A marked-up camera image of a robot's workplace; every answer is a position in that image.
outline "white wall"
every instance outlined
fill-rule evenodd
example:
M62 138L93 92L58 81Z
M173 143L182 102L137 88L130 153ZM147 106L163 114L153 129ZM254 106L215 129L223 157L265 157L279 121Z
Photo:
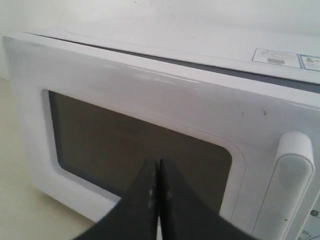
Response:
M0 0L0 38L32 28L143 12L320 36L320 0ZM1 77L8 76L0 43Z

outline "sticker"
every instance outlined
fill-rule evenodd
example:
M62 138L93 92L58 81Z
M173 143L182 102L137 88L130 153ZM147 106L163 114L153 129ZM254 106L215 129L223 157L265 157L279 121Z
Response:
M289 52L272 51L257 48L253 55L252 61L264 64L273 64L278 66L301 69L298 54Z
M320 72L320 56L309 56L300 54L302 67L305 70Z

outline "white microwave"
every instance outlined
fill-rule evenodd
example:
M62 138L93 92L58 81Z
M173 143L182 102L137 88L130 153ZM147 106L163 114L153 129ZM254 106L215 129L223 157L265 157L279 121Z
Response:
M98 221L170 157L241 230L320 239L319 42L134 17L7 36L33 182Z

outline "microwave window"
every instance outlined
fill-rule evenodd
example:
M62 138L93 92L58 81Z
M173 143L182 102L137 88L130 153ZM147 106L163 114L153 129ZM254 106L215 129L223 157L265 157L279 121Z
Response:
M59 165L121 196L145 159L171 159L216 213L232 163L223 147L49 91Z

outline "countertop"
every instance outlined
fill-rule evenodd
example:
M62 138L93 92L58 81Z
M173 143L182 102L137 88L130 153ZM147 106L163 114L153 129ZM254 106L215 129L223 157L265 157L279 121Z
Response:
M92 224L33 187L10 82L0 79L0 239L70 240Z

